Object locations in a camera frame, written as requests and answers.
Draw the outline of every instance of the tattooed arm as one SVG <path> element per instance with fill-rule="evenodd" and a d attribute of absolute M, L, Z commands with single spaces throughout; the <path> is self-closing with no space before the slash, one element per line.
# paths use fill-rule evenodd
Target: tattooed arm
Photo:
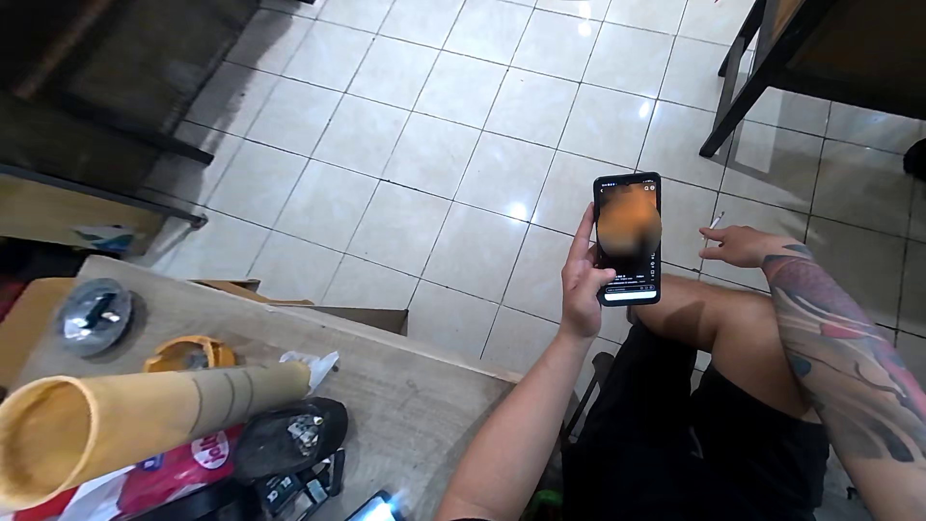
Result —
<path fill-rule="evenodd" d="M 878 328 L 806 246 L 748 226 L 701 233 L 701 256 L 761 268 L 785 354 L 878 519 L 926 518 L 926 395 Z"/>

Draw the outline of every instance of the cigarette butt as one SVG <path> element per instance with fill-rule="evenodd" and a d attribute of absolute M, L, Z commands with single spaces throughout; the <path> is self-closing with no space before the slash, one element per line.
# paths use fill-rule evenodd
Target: cigarette butt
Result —
<path fill-rule="evenodd" d="M 715 218 L 714 218 L 714 221 L 711 222 L 711 224 L 710 224 L 710 226 L 708 226 L 708 228 L 710 228 L 711 230 L 713 230 L 714 227 L 717 226 L 717 224 L 720 222 L 720 220 L 723 219 L 723 214 L 724 214 L 724 213 L 726 213 L 726 211 L 722 211 L 722 212 L 720 213 L 720 215 L 718 215 L 717 217 L 715 217 Z"/>

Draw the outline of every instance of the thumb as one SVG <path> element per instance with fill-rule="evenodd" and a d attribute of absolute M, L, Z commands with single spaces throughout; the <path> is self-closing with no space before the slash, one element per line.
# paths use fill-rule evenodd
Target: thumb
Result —
<path fill-rule="evenodd" d="M 701 259 L 723 261 L 723 248 L 702 248 L 697 254 Z"/>
<path fill-rule="evenodd" d="M 579 289 L 582 293 L 597 293 L 598 288 L 614 280 L 618 273 L 608 268 L 606 270 L 592 269 L 585 272 L 582 280 L 579 281 Z"/>
<path fill-rule="evenodd" d="M 701 232 L 705 238 L 708 238 L 712 241 L 723 242 L 723 237 L 727 234 L 726 228 L 712 229 L 712 228 L 698 228 L 698 232 Z"/>

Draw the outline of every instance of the white tiled floor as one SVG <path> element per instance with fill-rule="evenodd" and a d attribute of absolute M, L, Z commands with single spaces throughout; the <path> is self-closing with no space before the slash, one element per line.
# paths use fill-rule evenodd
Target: white tiled floor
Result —
<path fill-rule="evenodd" d="M 211 220 L 171 221 L 140 262 L 260 278 L 272 298 L 409 307 L 412 337 L 525 371 L 556 332 L 592 180 L 656 171 L 666 273 L 766 290 L 757 271 L 702 262 L 697 227 L 726 211 L 792 234 L 902 331 L 926 383 L 926 189 L 900 166 L 922 122 L 769 89 L 714 158 L 697 155 L 750 6 L 264 0 L 176 132 L 216 160 L 164 157 L 145 191 Z M 594 348 L 627 329 L 606 310 Z"/>

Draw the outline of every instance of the paper tube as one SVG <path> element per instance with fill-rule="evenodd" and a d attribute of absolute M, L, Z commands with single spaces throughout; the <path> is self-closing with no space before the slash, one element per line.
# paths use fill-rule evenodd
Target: paper tube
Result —
<path fill-rule="evenodd" d="M 300 362 L 31 382 L 0 405 L 0 504 L 22 509 L 302 399 Z"/>

